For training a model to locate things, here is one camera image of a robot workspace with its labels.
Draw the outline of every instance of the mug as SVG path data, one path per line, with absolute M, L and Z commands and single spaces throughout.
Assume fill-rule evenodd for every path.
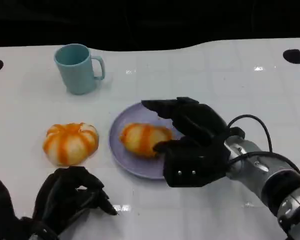
M 92 59 L 99 61 L 102 76 L 94 76 Z M 86 94 L 97 87 L 96 81 L 106 75 L 105 63 L 100 56 L 91 56 L 89 48 L 81 44 L 68 44 L 54 54 L 54 61 L 60 71 L 67 90 L 75 95 Z

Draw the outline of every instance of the lavender plate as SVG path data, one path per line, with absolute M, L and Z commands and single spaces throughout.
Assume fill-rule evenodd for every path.
M 172 130 L 173 137 L 179 139 L 182 134 L 173 126 L 171 119 L 163 119 L 156 112 L 146 109 L 141 103 L 128 107 L 114 120 L 109 132 L 109 146 L 114 160 L 128 172 L 142 178 L 164 179 L 164 159 L 145 159 L 127 151 L 119 140 L 125 125 L 129 123 L 148 123 L 165 126 Z

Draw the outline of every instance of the pumpkin-shaped bun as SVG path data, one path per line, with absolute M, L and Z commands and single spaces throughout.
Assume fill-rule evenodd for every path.
M 43 150 L 56 165 L 77 165 L 98 149 L 97 130 L 86 123 L 55 124 L 46 132 Z
M 159 142 L 169 141 L 172 138 L 171 130 L 164 126 L 130 123 L 123 128 L 120 141 L 128 151 L 142 157 L 153 158 L 156 156 L 153 147 Z

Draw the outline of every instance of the table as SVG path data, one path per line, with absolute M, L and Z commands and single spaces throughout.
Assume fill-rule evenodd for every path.
M 90 212 L 67 240 L 285 239 L 270 211 L 241 183 L 223 178 L 203 188 L 169 188 L 137 178 L 115 164 L 108 132 L 115 117 L 141 99 L 189 96 L 226 121 L 259 116 L 275 152 L 300 168 L 300 64 L 284 60 L 300 38 L 207 42 L 168 51 L 108 52 L 106 79 L 87 95 L 66 92 L 53 61 L 60 46 L 0 47 L 0 179 L 18 217 L 30 216 L 41 184 L 56 169 L 42 150 L 53 124 L 86 122 L 100 134 L 96 154 L 83 163 L 105 184 L 119 216 Z M 262 128 L 237 123 L 267 150 Z

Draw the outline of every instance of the glove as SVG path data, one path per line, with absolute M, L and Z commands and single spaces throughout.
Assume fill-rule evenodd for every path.
M 88 209 L 100 208 L 117 215 L 103 188 L 103 183 L 82 166 L 59 168 L 43 183 L 32 219 L 45 223 L 59 235 Z
M 159 142 L 153 150 L 164 155 L 163 176 L 170 187 L 202 187 L 226 176 L 230 152 L 225 140 L 232 135 L 245 137 L 208 105 L 189 97 L 172 100 L 143 100 L 142 105 L 171 119 L 185 136 Z
M 40 188 L 32 218 L 18 219 L 10 194 L 0 181 L 0 240 L 28 240 L 35 235 L 58 240 L 58 235 L 84 211 L 100 208 L 117 215 L 103 187 L 84 167 L 59 168 Z

